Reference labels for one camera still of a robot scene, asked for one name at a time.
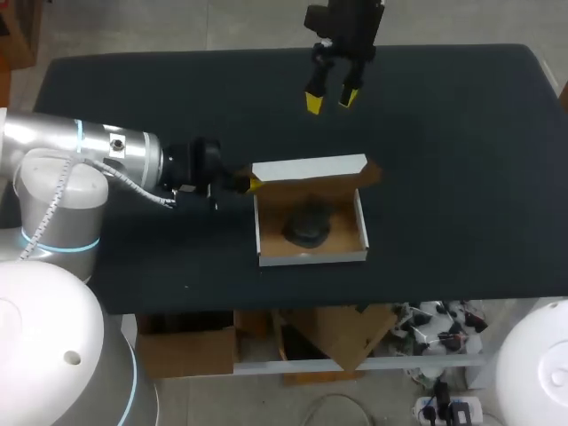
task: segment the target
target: concrete floor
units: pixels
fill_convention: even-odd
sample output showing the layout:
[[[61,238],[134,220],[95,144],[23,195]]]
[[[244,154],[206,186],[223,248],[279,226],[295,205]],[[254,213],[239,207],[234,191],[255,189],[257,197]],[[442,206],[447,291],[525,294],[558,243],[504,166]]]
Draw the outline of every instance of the concrete floor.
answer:
[[[121,51],[188,51],[310,46],[303,28],[310,0],[54,0],[44,4],[36,67],[16,71],[12,107],[30,110],[52,59]],[[568,81],[565,0],[387,0],[378,44],[524,43],[559,92]],[[414,424],[419,389],[400,371],[356,382],[283,387],[278,376],[215,377],[158,383],[162,425],[299,424],[329,392],[361,400],[377,424]],[[491,390],[479,393],[493,411]],[[353,406],[325,404],[312,425],[365,424]]]

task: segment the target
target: cardboard box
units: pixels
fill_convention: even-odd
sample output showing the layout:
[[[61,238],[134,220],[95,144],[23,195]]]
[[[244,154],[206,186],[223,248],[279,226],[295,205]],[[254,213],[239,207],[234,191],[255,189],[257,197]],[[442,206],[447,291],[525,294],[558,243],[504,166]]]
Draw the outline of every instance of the cardboard box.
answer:
[[[229,375],[236,358],[232,312],[137,315],[136,352],[149,377]]]
[[[389,305],[280,311],[281,317],[345,371],[354,371],[397,321]]]
[[[252,165],[255,191],[256,252],[260,266],[355,262],[367,259],[369,241],[358,188],[380,178],[364,154]],[[288,241],[284,225],[297,206],[317,197],[331,207],[331,230],[317,248]]]
[[[36,64],[43,0],[0,0],[0,52],[10,69]]]
[[[294,327],[285,324],[278,310],[272,311],[274,336],[278,352],[283,361],[295,359],[328,359],[329,357],[313,346]],[[285,373],[282,382],[287,386],[300,384],[329,383],[342,380],[356,380],[363,377],[363,371],[318,371],[308,373]]]

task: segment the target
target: box lid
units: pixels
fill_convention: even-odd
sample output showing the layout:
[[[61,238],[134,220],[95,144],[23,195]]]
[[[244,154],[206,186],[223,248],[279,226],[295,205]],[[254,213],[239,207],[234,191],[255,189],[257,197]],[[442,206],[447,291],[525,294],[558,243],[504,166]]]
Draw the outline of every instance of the box lid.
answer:
[[[251,169],[262,182],[258,195],[286,190],[311,193],[340,193],[372,185],[380,179],[381,170],[365,154],[304,158],[281,162],[256,162]]]
[[[320,351],[345,371],[355,370],[394,326],[397,316],[385,304],[280,311]]]

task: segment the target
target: cardboard box under table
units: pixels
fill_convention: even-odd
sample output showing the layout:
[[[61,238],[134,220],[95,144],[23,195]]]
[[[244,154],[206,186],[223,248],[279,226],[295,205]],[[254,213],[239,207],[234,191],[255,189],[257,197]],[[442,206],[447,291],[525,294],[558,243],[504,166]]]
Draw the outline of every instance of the cardboard box under table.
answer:
[[[358,188],[376,183],[380,170],[364,154],[254,163],[252,174],[261,182],[255,191],[260,266],[367,259],[369,241]],[[282,234],[290,215],[310,197],[331,207],[329,235],[316,248],[300,247]]]
[[[236,360],[233,312],[137,315],[136,351],[153,379],[229,375]]]

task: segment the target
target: brown cardboard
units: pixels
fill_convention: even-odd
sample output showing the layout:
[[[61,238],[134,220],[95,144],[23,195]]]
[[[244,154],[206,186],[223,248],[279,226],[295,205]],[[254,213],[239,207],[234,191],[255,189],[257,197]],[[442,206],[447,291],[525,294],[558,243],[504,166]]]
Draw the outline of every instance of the brown cardboard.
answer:
[[[268,336],[268,311],[235,311],[234,326],[237,331],[265,339]]]
[[[359,173],[350,175],[263,182],[252,173],[254,178],[263,182],[255,190],[256,197],[276,205],[302,200],[313,193],[329,201],[344,201],[351,198],[356,189],[379,182],[381,174],[381,169],[368,157],[365,167]]]
[[[36,64],[43,0],[0,0],[0,52],[10,69]]]
[[[229,375],[236,357],[233,326],[214,330],[188,324],[192,316],[137,315],[136,352],[153,379],[191,375]]]
[[[364,310],[357,306],[284,310],[280,315],[345,371],[357,369],[397,319],[384,304],[370,304]]]
[[[233,373],[234,329],[140,335],[136,350],[153,379]]]
[[[278,352],[283,361],[288,361],[284,336],[282,334],[283,321],[278,310],[273,310],[272,324],[274,326],[274,336],[278,345]],[[363,377],[363,371],[318,371],[312,373],[285,373],[282,375],[282,382],[286,386],[297,386],[302,384],[329,383],[343,380],[357,380]]]
[[[341,160],[345,159],[348,162],[353,158],[356,159],[354,167],[360,169],[357,171],[351,169],[351,173],[345,172],[345,168],[341,169]],[[265,168],[262,175],[256,171],[256,167],[263,164],[279,167],[279,163],[288,165],[295,162],[329,161],[329,159],[333,159],[330,164],[333,164],[333,161],[339,164],[338,171],[342,171],[343,174],[333,174],[333,168],[321,168],[320,171],[326,176],[314,176],[317,174],[317,164],[316,171],[312,174],[309,168],[302,170],[301,166],[296,166],[300,169],[296,172],[295,166],[290,166],[291,176],[298,173],[300,176],[308,177],[278,179],[279,175],[275,174],[266,181],[263,180],[263,176],[270,174],[270,170]],[[263,183],[255,191],[257,252],[261,266],[365,260],[368,241],[358,188],[372,185],[380,179],[381,170],[372,160],[363,154],[357,154],[260,163],[254,164],[250,173],[253,178]],[[331,232],[326,241],[317,248],[299,247],[282,235],[282,228],[292,211],[310,196],[325,200],[332,208]]]

